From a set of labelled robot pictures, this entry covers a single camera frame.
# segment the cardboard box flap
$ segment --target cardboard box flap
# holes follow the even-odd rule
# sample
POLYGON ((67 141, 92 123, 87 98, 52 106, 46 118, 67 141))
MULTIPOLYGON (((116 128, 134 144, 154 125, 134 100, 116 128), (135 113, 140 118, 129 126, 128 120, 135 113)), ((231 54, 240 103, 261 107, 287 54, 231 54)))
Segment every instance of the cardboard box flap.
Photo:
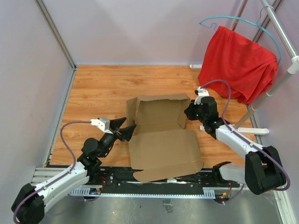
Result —
POLYGON ((178 164, 162 168, 153 168, 133 173, 133 177, 140 182, 150 182, 178 176, 195 174, 203 168, 203 161, 178 164))
POLYGON ((185 94, 140 96, 136 98, 135 105, 133 100, 127 102, 130 106, 128 117, 137 124, 137 133, 183 129, 187 119, 184 110, 189 103, 190 99, 185 94))
POLYGON ((129 141, 129 150, 133 169, 155 169, 200 159, 193 130, 178 129, 135 135, 129 141))

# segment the wooden tabletop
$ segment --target wooden tabletop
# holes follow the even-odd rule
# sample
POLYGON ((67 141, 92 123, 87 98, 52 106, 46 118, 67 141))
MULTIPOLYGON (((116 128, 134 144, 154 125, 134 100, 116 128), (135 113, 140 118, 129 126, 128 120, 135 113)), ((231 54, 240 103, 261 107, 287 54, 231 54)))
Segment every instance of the wooden tabletop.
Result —
MULTIPOLYGON (((79 66, 70 98, 64 113, 62 125, 75 120, 106 117, 116 119, 126 116, 126 101, 136 96, 185 93, 195 99, 194 90, 199 86, 199 70, 189 66, 79 66)), ((208 89, 222 113, 227 99, 208 89)), ((231 100, 225 119, 236 123, 246 113, 245 105, 231 100)), ((199 121, 186 123, 186 129, 196 132, 204 167, 209 168, 223 161, 244 164, 241 157, 225 144, 199 130, 199 121)), ((243 127, 251 127, 247 121, 243 127)), ((64 129, 64 138, 75 153, 81 155, 81 148, 87 138, 100 139, 103 133, 90 124, 74 124, 64 129)), ((255 140, 254 135, 247 135, 255 140)), ((129 166, 130 156, 127 142, 116 141, 110 154, 100 159, 103 165, 129 166)), ((72 157, 60 137, 57 138, 51 165, 71 164, 72 157)))

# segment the clothes hanger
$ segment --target clothes hanger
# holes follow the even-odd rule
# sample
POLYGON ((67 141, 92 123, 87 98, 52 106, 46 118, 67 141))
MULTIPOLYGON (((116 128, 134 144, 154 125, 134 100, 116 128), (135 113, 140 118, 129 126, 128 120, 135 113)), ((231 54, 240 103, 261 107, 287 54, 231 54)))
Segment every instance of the clothes hanger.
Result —
POLYGON ((216 22, 213 22, 210 26, 207 26, 205 24, 202 24, 204 21, 207 21, 207 20, 210 20, 210 19, 218 19, 218 18, 229 18, 229 19, 235 19, 235 20, 240 20, 240 21, 243 21, 243 22, 247 22, 251 25, 254 25, 258 28, 260 28, 262 31, 264 31, 272 40, 273 42, 275 43, 277 49, 278 49, 278 52, 279 52, 279 61, 278 61, 278 65, 280 65, 280 62, 281 62, 281 59, 282 59, 282 52, 281 52, 281 48, 277 42, 277 40, 273 37, 273 35, 268 31, 266 30, 264 27, 261 27, 260 25, 258 25, 257 23, 255 22, 252 22, 250 20, 246 20, 244 18, 241 18, 241 17, 237 17, 237 16, 231 16, 231 15, 217 15, 217 16, 210 16, 210 17, 207 17, 205 18, 204 20, 200 21, 199 24, 204 26, 204 27, 207 27, 207 28, 212 28, 214 26, 214 30, 216 31, 217 30, 217 23, 216 22))

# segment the brown cardboard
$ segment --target brown cardboard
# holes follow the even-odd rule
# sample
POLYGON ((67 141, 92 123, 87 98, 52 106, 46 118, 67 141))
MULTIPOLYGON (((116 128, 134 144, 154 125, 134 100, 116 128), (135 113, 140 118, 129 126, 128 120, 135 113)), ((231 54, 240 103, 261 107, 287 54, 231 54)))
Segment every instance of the brown cardboard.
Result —
POLYGON ((137 124, 129 141, 131 167, 141 169, 134 178, 150 182, 189 175, 203 167, 193 130, 184 130, 185 94, 140 96, 127 101, 129 124, 137 124))

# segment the gray floor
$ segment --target gray floor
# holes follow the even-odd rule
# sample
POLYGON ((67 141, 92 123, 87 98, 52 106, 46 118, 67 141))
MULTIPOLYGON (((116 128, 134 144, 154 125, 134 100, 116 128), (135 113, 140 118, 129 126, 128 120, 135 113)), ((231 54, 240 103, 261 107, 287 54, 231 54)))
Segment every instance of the gray floor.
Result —
POLYGON ((78 202, 65 197, 46 216, 42 224, 281 224, 272 193, 260 196, 244 190, 223 206, 211 199, 173 199, 172 210, 154 198, 99 198, 78 202))

